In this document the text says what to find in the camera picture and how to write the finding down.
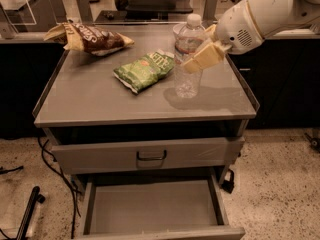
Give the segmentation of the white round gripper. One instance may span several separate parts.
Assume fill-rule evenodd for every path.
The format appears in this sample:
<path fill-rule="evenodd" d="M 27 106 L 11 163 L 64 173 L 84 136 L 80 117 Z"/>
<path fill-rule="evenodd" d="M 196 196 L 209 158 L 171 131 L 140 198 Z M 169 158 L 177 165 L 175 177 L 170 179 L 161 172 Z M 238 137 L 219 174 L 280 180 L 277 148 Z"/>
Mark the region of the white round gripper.
<path fill-rule="evenodd" d="M 227 52 L 241 55 L 264 42 L 251 14 L 248 0 L 242 0 L 228 9 L 218 20 L 217 25 L 212 24 L 205 29 L 205 35 L 210 42 L 202 44 L 181 64 L 188 73 L 219 64 Z"/>

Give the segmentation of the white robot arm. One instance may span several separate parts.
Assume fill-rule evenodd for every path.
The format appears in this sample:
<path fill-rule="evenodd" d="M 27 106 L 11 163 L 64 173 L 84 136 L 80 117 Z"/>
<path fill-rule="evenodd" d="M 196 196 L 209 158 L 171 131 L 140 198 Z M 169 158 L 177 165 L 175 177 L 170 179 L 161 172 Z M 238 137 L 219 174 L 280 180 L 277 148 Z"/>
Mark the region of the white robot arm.
<path fill-rule="evenodd" d="M 184 59 L 182 68 L 189 73 L 202 71 L 228 54 L 247 53 L 281 31 L 319 20 L 320 0 L 241 0 L 207 29 L 207 38 Z"/>

